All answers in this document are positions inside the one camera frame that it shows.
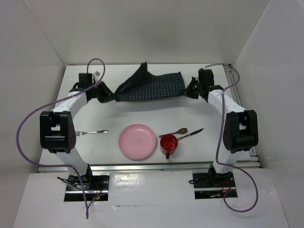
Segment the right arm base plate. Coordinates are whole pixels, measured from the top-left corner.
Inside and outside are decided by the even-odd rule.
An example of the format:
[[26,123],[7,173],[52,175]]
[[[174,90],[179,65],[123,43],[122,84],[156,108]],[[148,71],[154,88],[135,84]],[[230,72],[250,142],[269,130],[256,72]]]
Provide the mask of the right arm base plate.
[[189,181],[194,187],[195,199],[220,199],[227,193],[227,198],[237,198],[237,189],[233,173],[224,174],[214,179],[208,173],[193,173]]

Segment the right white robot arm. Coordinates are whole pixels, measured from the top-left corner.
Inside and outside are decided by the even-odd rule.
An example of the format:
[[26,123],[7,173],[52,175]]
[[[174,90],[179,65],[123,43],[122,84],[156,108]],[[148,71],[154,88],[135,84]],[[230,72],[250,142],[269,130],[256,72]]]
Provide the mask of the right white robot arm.
[[208,183],[218,186],[230,178],[232,167],[244,152],[257,145],[257,114],[238,105],[222,86],[216,85],[211,69],[201,68],[198,78],[191,79],[184,95],[192,99],[202,97],[221,114],[216,156],[207,175]]

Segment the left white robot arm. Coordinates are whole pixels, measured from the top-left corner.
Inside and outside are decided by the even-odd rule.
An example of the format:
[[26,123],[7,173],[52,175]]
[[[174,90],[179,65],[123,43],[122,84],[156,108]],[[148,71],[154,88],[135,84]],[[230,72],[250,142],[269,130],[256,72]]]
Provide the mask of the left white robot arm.
[[40,144],[43,149],[56,155],[69,171],[69,178],[82,189],[93,186],[94,178],[90,165],[86,163],[76,149],[76,131],[73,118],[82,107],[95,98],[105,95],[102,75],[80,73],[79,81],[69,91],[69,99],[63,101],[52,111],[40,114]]

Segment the dark checked cloth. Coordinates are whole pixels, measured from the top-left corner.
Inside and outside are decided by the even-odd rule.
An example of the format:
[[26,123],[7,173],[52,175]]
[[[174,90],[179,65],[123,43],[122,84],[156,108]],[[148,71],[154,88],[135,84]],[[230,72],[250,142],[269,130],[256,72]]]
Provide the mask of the dark checked cloth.
[[155,76],[146,62],[114,93],[117,102],[139,102],[182,96],[185,83],[181,72]]

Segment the red mug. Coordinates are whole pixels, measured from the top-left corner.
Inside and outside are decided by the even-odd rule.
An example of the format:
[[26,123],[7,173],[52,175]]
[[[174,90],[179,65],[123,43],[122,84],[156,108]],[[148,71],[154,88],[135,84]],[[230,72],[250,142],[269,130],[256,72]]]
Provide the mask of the red mug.
[[178,139],[173,134],[166,134],[160,140],[160,149],[162,154],[168,160],[175,153],[178,147]]

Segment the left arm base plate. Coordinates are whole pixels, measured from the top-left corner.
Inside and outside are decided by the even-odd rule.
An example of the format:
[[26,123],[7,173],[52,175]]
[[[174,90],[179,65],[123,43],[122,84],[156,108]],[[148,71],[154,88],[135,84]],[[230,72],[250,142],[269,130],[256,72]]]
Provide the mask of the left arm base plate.
[[[66,184],[64,202],[80,202],[84,201],[80,182],[75,180],[72,176],[67,179],[57,177]],[[87,201],[95,199],[95,201],[108,201],[110,175],[94,175],[92,176],[92,183],[84,181],[84,190]]]

